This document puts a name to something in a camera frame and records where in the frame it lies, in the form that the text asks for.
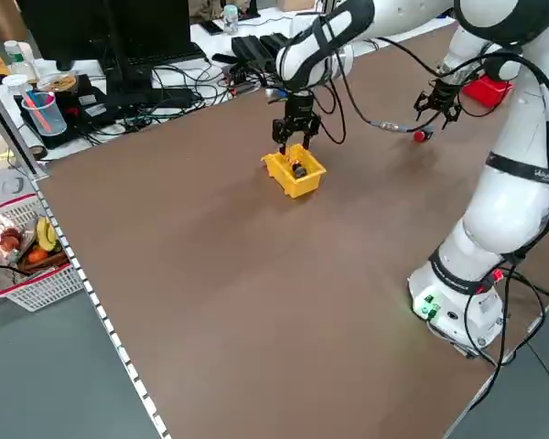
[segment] small object in basket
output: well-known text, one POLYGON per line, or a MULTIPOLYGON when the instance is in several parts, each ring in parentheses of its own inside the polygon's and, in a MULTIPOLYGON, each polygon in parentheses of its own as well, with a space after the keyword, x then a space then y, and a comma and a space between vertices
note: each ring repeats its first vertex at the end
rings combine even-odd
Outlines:
POLYGON ((5 252, 20 248, 20 232, 14 227, 9 227, 0 233, 0 248, 5 252))
POLYGON ((57 245, 57 233, 45 217, 40 217, 37 221, 37 243, 41 249, 46 252, 52 252, 57 245))
POLYGON ((67 258, 67 255, 65 252, 61 251, 36 263, 31 263, 28 258, 22 258, 18 263, 18 270, 26 273, 39 273, 45 272, 46 270, 53 270, 68 262, 69 259, 67 258))
POLYGON ((39 263, 42 261, 45 261, 48 258, 48 253, 45 252, 43 249, 36 248, 31 253, 28 254, 28 263, 39 263))
POLYGON ((20 252, 14 262, 20 261, 20 258, 27 253, 27 250, 37 240, 37 219, 34 218, 25 224, 25 228, 21 233, 20 252))
POLYGON ((299 162, 294 163, 292 167, 293 167, 293 175, 295 176, 295 178, 299 179, 307 175, 307 170, 304 167, 302 167, 299 162))

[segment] gray floor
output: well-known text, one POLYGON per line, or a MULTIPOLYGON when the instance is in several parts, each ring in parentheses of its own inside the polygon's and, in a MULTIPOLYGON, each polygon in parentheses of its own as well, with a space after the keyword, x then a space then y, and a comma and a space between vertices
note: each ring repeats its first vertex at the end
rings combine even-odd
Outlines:
POLYGON ((158 439, 85 293, 0 305, 0 439, 17 437, 158 439))
MULTIPOLYGON (((549 318, 534 345, 549 366, 549 318)), ((85 293, 35 315, 0 305, 0 439, 14 437, 158 438, 85 293)), ((531 352, 451 437, 549 439, 549 380, 531 352)))

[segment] yellow plastic box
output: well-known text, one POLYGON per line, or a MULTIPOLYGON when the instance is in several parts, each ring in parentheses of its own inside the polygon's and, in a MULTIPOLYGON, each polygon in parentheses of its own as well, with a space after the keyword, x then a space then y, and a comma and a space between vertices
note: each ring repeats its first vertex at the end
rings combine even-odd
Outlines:
POLYGON ((296 144, 286 148, 286 155, 267 154, 263 157, 269 177, 274 178, 291 198, 297 198, 319 187, 319 181, 327 171, 303 145, 296 144), (307 175, 295 178, 291 163, 299 161, 307 175))

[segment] cup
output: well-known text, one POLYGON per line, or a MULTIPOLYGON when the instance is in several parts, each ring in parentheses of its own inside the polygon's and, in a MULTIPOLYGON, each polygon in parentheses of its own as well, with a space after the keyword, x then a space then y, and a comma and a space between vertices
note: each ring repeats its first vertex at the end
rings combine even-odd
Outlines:
POLYGON ((25 93, 22 107, 30 114, 40 135, 49 137, 67 130, 54 93, 25 93))
POLYGON ((228 34, 238 32, 238 8, 235 5, 223 8, 223 30, 228 34))

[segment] white wire basket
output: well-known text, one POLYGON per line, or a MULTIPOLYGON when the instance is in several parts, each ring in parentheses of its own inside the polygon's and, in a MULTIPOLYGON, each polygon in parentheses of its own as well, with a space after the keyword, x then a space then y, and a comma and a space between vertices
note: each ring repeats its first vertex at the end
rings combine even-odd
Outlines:
MULTIPOLYGON (((23 228, 29 221, 45 216, 36 195, 25 195, 0 205, 0 234, 9 227, 23 228)), ((7 265, 0 249, 0 265, 7 265)), ((0 269, 0 297, 6 297, 27 311, 34 312, 51 305, 83 287, 70 263, 25 276, 0 269)))

